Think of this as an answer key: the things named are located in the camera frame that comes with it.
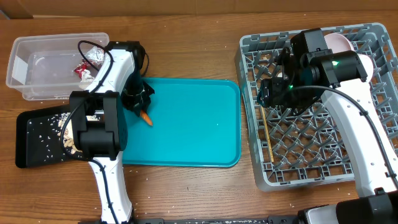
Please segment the orange carrot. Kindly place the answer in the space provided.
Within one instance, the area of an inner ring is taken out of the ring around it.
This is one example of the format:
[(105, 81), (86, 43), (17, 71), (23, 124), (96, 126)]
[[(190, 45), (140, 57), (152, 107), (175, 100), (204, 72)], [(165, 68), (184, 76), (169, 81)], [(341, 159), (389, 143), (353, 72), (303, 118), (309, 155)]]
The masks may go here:
[(140, 117), (141, 117), (149, 126), (153, 126), (152, 120), (149, 118), (149, 115), (148, 115), (144, 110), (141, 110), (141, 111), (140, 111)]

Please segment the wooden chopstick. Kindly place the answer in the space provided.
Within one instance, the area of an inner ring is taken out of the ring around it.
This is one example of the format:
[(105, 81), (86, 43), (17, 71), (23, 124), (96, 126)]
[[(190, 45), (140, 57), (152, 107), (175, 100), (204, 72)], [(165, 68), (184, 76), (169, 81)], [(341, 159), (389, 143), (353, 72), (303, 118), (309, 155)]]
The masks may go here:
[(273, 155), (273, 151), (272, 151), (272, 146), (271, 146), (271, 139), (269, 136), (269, 130), (267, 127), (267, 120), (266, 120), (266, 113), (265, 113), (265, 109), (261, 106), (261, 116), (262, 116), (262, 120), (264, 123), (264, 130), (265, 130), (265, 135), (266, 135), (266, 139), (267, 139), (267, 145), (268, 145), (268, 154), (269, 154), (269, 158), (270, 161), (273, 163), (274, 162), (274, 155)]

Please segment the paper napkin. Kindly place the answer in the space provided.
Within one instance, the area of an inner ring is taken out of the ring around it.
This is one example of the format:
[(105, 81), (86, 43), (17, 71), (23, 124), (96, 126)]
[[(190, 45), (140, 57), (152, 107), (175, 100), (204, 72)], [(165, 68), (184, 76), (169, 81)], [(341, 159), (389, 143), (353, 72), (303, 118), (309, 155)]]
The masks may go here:
[(80, 72), (81, 75), (81, 83), (91, 83), (95, 78), (91, 75), (91, 72), (87, 69), (84, 69)]

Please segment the red foil snack wrapper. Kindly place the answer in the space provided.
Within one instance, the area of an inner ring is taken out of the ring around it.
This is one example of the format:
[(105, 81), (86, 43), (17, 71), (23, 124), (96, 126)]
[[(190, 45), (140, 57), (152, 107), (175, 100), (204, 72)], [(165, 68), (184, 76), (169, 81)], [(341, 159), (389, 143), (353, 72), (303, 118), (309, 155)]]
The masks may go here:
[(93, 47), (89, 51), (87, 51), (85, 57), (86, 60), (83, 59), (74, 69), (74, 72), (78, 75), (80, 79), (80, 72), (84, 69), (89, 70), (93, 77), (96, 76), (104, 61), (104, 51), (99, 47)]

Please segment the pink plate with food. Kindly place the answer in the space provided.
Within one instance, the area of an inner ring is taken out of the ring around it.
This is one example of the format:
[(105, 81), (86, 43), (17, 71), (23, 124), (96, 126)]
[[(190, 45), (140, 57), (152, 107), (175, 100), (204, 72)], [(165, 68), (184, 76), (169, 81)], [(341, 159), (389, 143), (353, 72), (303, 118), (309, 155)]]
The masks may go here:
[(329, 49), (332, 49), (334, 54), (345, 52), (345, 51), (354, 51), (354, 47), (352, 43), (343, 35), (339, 33), (331, 33), (324, 36), (325, 42)]

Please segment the rice and meat leftovers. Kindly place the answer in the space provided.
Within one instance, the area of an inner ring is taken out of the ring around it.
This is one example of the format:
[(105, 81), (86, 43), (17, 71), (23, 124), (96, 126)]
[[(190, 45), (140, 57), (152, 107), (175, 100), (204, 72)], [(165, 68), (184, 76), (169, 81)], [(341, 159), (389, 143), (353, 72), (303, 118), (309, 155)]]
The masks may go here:
[[(45, 116), (39, 121), (38, 130), (38, 139), (39, 142), (44, 143), (47, 150), (50, 150), (50, 143), (55, 143), (56, 146), (59, 146), (57, 140), (60, 140), (62, 129), (64, 124), (69, 117), (70, 112), (54, 114), (50, 116)], [(83, 157), (83, 151), (77, 149), (75, 146), (74, 138), (73, 138), (73, 128), (72, 121), (70, 120), (66, 128), (63, 132), (62, 143), (64, 148), (71, 154), (76, 155), (77, 157)]]

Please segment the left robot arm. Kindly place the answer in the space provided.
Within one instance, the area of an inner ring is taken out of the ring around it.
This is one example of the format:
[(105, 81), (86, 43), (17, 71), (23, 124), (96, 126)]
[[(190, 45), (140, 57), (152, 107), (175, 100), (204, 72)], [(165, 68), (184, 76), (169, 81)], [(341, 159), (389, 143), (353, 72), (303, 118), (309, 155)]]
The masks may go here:
[(134, 223), (123, 173), (128, 130), (124, 110), (147, 112), (154, 89), (144, 81), (149, 56), (138, 41), (111, 41), (100, 48), (104, 61), (91, 84), (69, 97), (74, 146), (96, 178), (101, 200), (100, 223)]

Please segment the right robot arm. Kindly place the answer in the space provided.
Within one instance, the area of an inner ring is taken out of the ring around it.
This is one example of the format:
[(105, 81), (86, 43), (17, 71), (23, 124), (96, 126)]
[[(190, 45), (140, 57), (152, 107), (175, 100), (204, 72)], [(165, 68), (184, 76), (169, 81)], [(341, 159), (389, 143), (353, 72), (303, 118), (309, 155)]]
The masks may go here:
[(358, 198), (299, 211), (296, 223), (396, 223), (397, 154), (373, 105), (372, 60), (342, 35), (303, 30), (276, 60), (278, 77), (261, 82), (257, 102), (304, 112), (321, 100), (353, 168)]

